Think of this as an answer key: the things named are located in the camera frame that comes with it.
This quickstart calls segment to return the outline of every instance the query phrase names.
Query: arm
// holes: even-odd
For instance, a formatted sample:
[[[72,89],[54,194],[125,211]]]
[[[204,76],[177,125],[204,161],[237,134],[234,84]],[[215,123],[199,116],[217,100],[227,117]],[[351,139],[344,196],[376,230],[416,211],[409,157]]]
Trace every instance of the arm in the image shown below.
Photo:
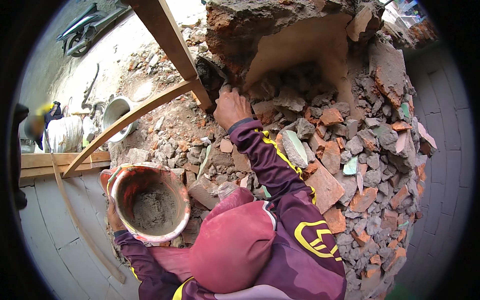
[[[118,216],[112,198],[108,197],[107,217],[114,231],[115,243],[121,253],[128,259],[132,272],[141,281],[138,296],[144,299],[170,300],[180,286],[180,281],[173,273],[166,272],[158,265],[143,242],[135,239],[125,228]]]
[[[314,205],[314,189],[303,181],[301,169],[278,151],[268,131],[262,131],[260,121],[251,118],[246,99],[235,93],[221,92],[217,101],[217,110],[221,111],[215,111],[215,118],[220,126],[228,128],[238,151],[248,156],[259,183],[267,187],[271,200],[278,203],[276,213],[288,235],[319,265],[344,277],[338,247],[324,217]],[[238,107],[243,112],[232,113]]]

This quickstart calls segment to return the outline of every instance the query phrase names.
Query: cement mortar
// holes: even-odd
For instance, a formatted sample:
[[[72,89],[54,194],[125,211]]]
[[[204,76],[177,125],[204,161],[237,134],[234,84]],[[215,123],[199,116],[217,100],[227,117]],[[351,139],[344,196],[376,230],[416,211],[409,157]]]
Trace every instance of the cement mortar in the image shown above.
[[[164,235],[175,228],[177,205],[175,196],[162,183],[137,194],[133,205],[133,225],[150,235]]]

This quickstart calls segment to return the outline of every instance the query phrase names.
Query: yellow logo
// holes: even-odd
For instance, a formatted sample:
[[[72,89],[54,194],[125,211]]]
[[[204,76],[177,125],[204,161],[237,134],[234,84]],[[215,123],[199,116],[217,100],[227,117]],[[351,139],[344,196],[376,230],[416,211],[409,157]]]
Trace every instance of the yellow logo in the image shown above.
[[[295,238],[299,241],[299,243],[303,247],[305,247],[305,249],[313,252],[318,257],[322,257],[322,258],[334,257],[333,254],[335,253],[335,251],[338,250],[337,245],[335,245],[333,247],[333,249],[330,250],[330,249],[328,249],[327,245],[325,245],[324,238],[323,238],[323,235],[325,235],[325,234],[332,235],[332,232],[329,229],[317,229],[318,238],[315,239],[314,241],[310,242],[310,243],[308,243],[301,234],[302,230],[306,226],[317,226],[319,224],[326,224],[326,222],[323,221],[323,220],[320,220],[320,221],[314,222],[314,223],[301,222],[300,224],[298,224],[297,228],[295,228]],[[325,248],[329,251],[329,253],[324,253],[324,252],[319,251],[319,250],[322,250],[322,249],[325,249]],[[337,257],[335,260],[336,261],[341,261],[342,258]]]

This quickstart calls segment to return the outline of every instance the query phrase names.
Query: bucket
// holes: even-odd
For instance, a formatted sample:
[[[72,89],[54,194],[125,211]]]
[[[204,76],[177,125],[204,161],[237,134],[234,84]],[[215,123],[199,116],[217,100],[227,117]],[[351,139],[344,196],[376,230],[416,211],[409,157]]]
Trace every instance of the bucket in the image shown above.
[[[190,217],[188,192],[168,167],[151,162],[123,164],[112,170],[103,170],[100,180],[104,191],[113,198],[120,219],[137,240],[163,243],[176,238],[187,226]],[[158,206],[152,210],[160,211],[163,217],[150,222],[149,225],[154,224],[153,228],[146,229],[144,224],[138,225],[145,220],[135,220],[135,200],[154,191],[160,191],[163,198],[157,198],[159,202],[155,203]]]
[[[105,107],[102,120],[102,131],[105,131],[123,115],[128,113],[134,108],[130,99],[125,96],[118,96],[113,98],[112,101]],[[133,123],[129,124],[126,129],[117,132],[112,136],[108,141],[117,143],[123,141],[127,135],[134,132],[137,129],[138,120],[135,120]]]

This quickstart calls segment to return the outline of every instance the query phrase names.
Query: wooden beam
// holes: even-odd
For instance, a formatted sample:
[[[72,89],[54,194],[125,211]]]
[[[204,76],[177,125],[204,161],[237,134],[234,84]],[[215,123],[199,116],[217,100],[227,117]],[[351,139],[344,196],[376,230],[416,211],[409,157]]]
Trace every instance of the wooden beam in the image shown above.
[[[69,165],[80,153],[54,153],[55,160],[59,166]],[[102,161],[110,161],[110,153],[94,152],[87,157],[82,163],[95,163]],[[22,154],[22,169],[51,167],[52,160],[50,153],[24,153]]]
[[[75,224],[75,226],[77,226],[78,231],[80,232],[80,234],[82,235],[82,237],[84,238],[85,242],[90,247],[90,249],[92,249],[93,253],[98,258],[98,260],[105,266],[105,268],[107,268],[108,271],[110,271],[113,277],[115,277],[120,283],[123,284],[126,278],[125,274],[122,273],[122,271],[120,271],[110,260],[108,260],[105,254],[103,254],[103,252],[95,244],[92,237],[85,230],[82,223],[80,223],[80,220],[78,219],[77,214],[73,210],[72,203],[68,198],[65,187],[63,186],[63,181],[60,176],[59,166],[55,161],[55,156],[53,155],[53,153],[50,153],[50,154],[51,154],[51,162],[52,162],[52,166],[55,174],[55,180],[57,181],[57,185],[59,186],[60,193],[63,197],[63,201],[65,202],[65,206],[67,207],[70,218],[72,218],[73,223]]]
[[[197,69],[192,55],[165,0],[129,0],[128,2],[183,79],[195,78]],[[201,102],[199,105],[201,110],[206,111],[212,106],[200,81],[192,91]]]
[[[100,162],[94,162],[94,163],[80,164],[76,170],[85,171],[85,170],[92,170],[92,169],[98,169],[98,168],[106,168],[109,166],[110,166],[110,161],[100,161]],[[67,170],[67,168],[68,168],[68,165],[59,166],[60,173],[64,173]],[[20,171],[20,178],[31,178],[31,177],[38,177],[43,175],[50,175],[50,174],[54,174],[53,166],[26,168]]]
[[[198,78],[182,81],[179,84],[168,88],[160,94],[154,95],[149,99],[142,102],[134,110],[129,111],[127,114],[123,115],[105,131],[103,131],[96,139],[94,139],[88,146],[77,156],[77,158],[68,166],[64,172],[64,176],[69,176],[69,173],[76,170],[77,167],[89,156],[91,155],[98,147],[103,145],[109,138],[114,136],[117,132],[122,130],[128,124],[132,123],[139,117],[143,116],[149,111],[159,107],[162,104],[170,102],[172,99],[185,94],[192,90],[195,86]]]

